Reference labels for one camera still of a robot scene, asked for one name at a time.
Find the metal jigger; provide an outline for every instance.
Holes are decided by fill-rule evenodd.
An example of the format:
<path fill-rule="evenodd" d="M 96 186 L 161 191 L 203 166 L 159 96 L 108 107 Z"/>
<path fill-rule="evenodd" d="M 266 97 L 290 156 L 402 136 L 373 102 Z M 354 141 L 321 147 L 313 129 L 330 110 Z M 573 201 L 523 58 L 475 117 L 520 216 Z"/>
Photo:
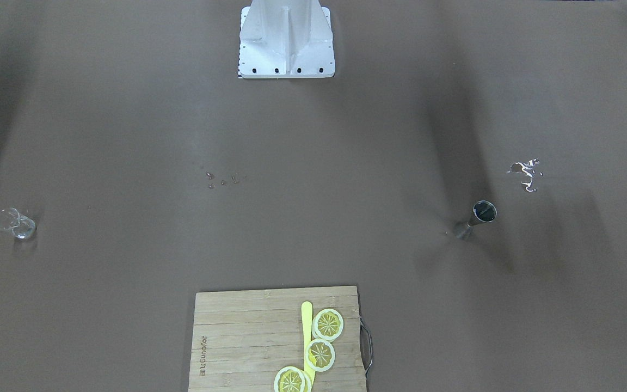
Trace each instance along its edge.
<path fill-rule="evenodd" d="M 495 220 L 497 209 L 489 201 L 481 200 L 473 205 L 473 215 L 468 222 L 457 223 L 453 228 L 456 238 L 468 239 L 473 233 L 473 226 L 489 223 Z"/>

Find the metal handle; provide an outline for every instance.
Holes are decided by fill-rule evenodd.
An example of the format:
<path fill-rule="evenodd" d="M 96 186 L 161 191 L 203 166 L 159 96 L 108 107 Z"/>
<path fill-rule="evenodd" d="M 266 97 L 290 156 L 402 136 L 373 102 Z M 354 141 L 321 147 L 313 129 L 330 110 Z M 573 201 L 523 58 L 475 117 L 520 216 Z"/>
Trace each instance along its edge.
<path fill-rule="evenodd" d="M 364 377 L 369 378 L 369 369 L 371 369 L 371 364 L 374 362 L 374 347 L 371 344 L 371 332 L 364 325 L 364 319 L 359 317 L 359 327 L 366 333 L 367 344 L 369 345 L 369 363 L 364 366 L 364 359 L 362 360 L 362 365 L 364 366 Z"/>

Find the gray tabletop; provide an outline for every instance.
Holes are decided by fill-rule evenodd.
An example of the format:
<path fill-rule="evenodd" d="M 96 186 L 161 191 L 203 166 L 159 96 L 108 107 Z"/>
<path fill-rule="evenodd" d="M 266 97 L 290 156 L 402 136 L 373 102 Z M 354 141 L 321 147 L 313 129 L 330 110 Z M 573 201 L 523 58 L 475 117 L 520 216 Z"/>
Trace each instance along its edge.
<path fill-rule="evenodd" d="M 245 5 L 0 1 L 0 390 L 187 390 L 196 292 L 324 285 L 370 391 L 627 390 L 627 0 L 330 0 L 291 81 Z"/>

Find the puddle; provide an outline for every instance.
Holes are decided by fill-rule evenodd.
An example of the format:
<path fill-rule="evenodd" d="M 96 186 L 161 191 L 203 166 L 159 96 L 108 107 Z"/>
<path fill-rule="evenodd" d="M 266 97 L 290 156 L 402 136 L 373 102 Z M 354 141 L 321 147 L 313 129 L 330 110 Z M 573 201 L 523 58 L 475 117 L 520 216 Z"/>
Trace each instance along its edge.
<path fill-rule="evenodd" d="M 527 192 L 535 192 L 538 190 L 536 186 L 533 185 L 533 179 L 537 176 L 543 176 L 543 172 L 536 171 L 536 166 L 540 164 L 540 160 L 532 159 L 528 162 L 515 162 L 512 163 L 507 173 L 522 173 L 525 174 L 529 179 L 522 182 L 524 186 L 524 190 Z"/>

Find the yellow knife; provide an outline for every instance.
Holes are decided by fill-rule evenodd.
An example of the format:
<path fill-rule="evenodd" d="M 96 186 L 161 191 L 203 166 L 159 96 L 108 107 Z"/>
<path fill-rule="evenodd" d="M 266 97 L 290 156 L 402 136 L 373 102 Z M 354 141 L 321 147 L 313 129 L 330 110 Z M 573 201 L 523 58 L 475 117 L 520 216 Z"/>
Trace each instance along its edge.
<path fill-rule="evenodd" d="M 314 320 L 314 306 L 311 302 L 304 301 L 302 303 L 302 327 L 304 327 L 304 372 L 311 378 L 311 385 L 314 384 L 314 377 L 316 377 L 316 370 L 309 366 L 306 362 L 306 347 L 311 342 L 311 323 Z"/>

